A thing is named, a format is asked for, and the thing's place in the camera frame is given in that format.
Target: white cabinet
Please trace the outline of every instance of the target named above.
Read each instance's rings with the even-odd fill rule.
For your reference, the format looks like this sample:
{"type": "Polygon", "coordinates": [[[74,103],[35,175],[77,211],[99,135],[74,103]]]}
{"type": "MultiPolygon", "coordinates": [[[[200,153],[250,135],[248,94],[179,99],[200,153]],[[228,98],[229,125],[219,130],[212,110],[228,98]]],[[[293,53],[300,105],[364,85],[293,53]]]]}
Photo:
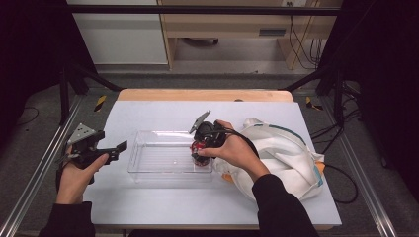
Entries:
{"type": "MultiPolygon", "coordinates": [[[[155,0],[67,0],[68,4],[156,5],[155,0]]],[[[95,64],[167,64],[158,14],[73,14],[95,64]]]]}

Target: white tabletop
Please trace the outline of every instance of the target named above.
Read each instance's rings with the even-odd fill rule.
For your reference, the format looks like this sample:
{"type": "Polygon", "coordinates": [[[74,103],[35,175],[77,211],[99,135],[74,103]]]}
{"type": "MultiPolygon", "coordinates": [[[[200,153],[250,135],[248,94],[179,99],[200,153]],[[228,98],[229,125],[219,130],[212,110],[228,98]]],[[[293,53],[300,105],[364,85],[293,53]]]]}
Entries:
{"type": "MultiPolygon", "coordinates": [[[[84,199],[93,202],[93,223],[118,228],[257,228],[256,203],[217,172],[211,173],[209,183],[171,186],[164,181],[135,183],[127,171],[139,130],[187,131],[207,110],[207,121],[227,120],[238,131],[247,118],[291,129],[314,150],[297,103],[116,101],[98,147],[115,147],[125,140],[128,147],[119,161],[95,175],[85,192],[84,199]]],[[[302,204],[317,229],[341,224],[326,181],[320,195],[302,204]]]]}

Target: transparent tray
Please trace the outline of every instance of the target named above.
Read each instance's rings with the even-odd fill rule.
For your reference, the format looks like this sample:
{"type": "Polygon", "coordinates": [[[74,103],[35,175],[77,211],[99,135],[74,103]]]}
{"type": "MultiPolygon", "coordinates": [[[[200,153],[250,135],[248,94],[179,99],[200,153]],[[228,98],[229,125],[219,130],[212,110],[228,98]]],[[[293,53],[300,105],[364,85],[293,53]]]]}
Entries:
{"type": "Polygon", "coordinates": [[[135,182],[149,180],[210,181],[212,161],[197,166],[191,156],[194,141],[186,131],[139,131],[132,147],[128,172],[135,182]]]}

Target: white bag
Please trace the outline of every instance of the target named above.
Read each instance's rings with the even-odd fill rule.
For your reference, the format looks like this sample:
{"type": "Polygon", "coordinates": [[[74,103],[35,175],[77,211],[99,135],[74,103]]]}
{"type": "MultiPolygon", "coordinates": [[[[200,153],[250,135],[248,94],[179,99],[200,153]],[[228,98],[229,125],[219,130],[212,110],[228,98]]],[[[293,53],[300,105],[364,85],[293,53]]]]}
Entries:
{"type": "MultiPolygon", "coordinates": [[[[322,172],[316,162],[322,163],[324,155],[311,152],[298,134],[255,118],[246,120],[241,134],[253,142],[261,161],[271,174],[282,180],[288,193],[298,199],[306,199],[321,192],[322,172]]],[[[246,171],[222,159],[215,159],[213,165],[219,173],[229,174],[242,193],[255,199],[252,193],[253,181],[246,171]]]]}

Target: gray floor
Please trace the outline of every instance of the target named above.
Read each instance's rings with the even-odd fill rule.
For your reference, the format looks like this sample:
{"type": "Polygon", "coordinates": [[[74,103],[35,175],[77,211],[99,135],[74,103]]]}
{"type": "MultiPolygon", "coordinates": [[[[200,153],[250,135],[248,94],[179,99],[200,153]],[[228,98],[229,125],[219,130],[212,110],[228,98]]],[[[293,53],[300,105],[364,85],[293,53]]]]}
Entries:
{"type": "MultiPolygon", "coordinates": [[[[140,74],[137,71],[130,73],[108,71],[103,76],[116,84],[130,88],[277,89],[290,85],[310,71],[287,70],[284,59],[272,51],[279,52],[274,40],[226,39],[221,40],[219,45],[181,41],[172,71],[152,69],[140,74]],[[224,47],[223,53],[217,52],[220,47],[224,47]],[[256,50],[258,54],[255,56],[255,51],[248,49],[254,47],[265,49],[256,50]]],[[[69,130],[74,129],[78,122],[91,124],[96,129],[103,128],[107,114],[118,95],[90,80],[88,83],[91,90],[87,96],[83,97],[81,111],[69,130]],[[100,112],[94,113],[93,108],[96,106],[98,97],[104,94],[108,95],[106,103],[100,112]]],[[[326,111],[318,111],[305,105],[306,96],[311,98],[314,105],[326,106],[323,104],[330,102],[328,97],[315,96],[312,91],[315,83],[307,84],[293,93],[295,101],[300,104],[310,132],[332,124],[326,111]]],[[[36,108],[39,115],[29,123],[17,125],[9,143],[0,150],[0,191],[2,194],[0,221],[2,222],[6,220],[18,202],[58,129],[60,116],[58,88],[54,86],[34,94],[28,100],[27,106],[36,108]]],[[[345,113],[348,113],[356,109],[357,105],[350,101],[346,107],[345,113]]],[[[20,122],[28,121],[35,115],[34,109],[27,109],[20,122]]],[[[334,131],[314,142],[328,140],[333,134],[334,131]]],[[[362,121],[353,118],[346,122],[344,134],[350,141],[397,235],[419,236],[419,205],[407,191],[397,172],[381,166],[374,142],[362,121]]],[[[316,150],[322,151],[325,145],[326,143],[315,143],[316,150]]],[[[354,176],[347,161],[347,154],[339,141],[334,142],[325,155],[327,163],[354,176]]],[[[20,234],[34,234],[44,227],[51,204],[55,199],[54,168],[52,165],[46,173],[19,227],[20,234]]],[[[354,190],[341,174],[326,168],[325,175],[335,198],[347,199],[352,196],[354,190]]],[[[321,236],[391,236],[379,233],[366,198],[368,196],[360,195],[353,203],[337,203],[343,224],[328,231],[321,231],[321,236]]],[[[120,230],[100,228],[98,232],[122,233],[120,230]]]]}

